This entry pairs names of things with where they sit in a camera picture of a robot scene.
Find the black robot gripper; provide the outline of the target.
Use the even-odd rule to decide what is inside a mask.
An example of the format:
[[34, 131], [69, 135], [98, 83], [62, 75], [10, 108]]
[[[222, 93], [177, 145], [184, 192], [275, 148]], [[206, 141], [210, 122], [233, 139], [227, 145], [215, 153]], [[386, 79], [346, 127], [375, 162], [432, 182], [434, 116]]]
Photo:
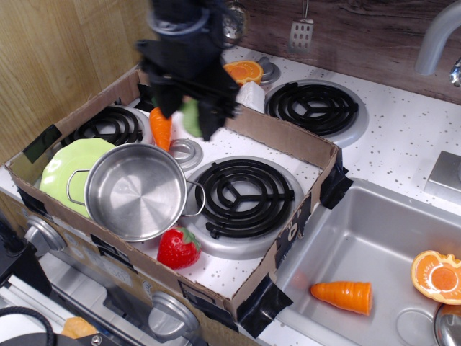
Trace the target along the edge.
[[223, 1], [152, 1], [148, 24], [156, 39], [136, 43], [166, 118], [182, 106], [185, 95], [199, 100], [204, 141], [240, 112], [238, 86], [221, 63], [224, 14]]

